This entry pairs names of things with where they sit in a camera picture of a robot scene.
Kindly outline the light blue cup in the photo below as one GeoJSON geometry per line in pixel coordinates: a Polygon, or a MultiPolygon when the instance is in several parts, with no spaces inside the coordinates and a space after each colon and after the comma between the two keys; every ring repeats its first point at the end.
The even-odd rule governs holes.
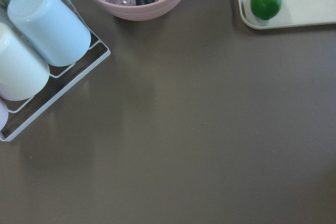
{"type": "Polygon", "coordinates": [[[90,47],[89,29],[61,0],[10,0],[7,13],[12,23],[52,66],[71,65],[90,47]]]}

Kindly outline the pale green cup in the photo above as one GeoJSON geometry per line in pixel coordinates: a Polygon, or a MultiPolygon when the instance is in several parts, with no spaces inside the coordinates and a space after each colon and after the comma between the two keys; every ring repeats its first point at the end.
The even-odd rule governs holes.
{"type": "Polygon", "coordinates": [[[49,65],[9,26],[1,23],[1,97],[26,100],[49,80],[49,65]]]}

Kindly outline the lilac cup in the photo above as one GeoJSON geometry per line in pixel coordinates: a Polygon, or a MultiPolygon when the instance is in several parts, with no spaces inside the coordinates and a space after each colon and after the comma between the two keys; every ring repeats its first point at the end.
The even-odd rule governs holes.
{"type": "Polygon", "coordinates": [[[8,108],[3,100],[0,100],[0,130],[2,130],[8,120],[8,108]]]}

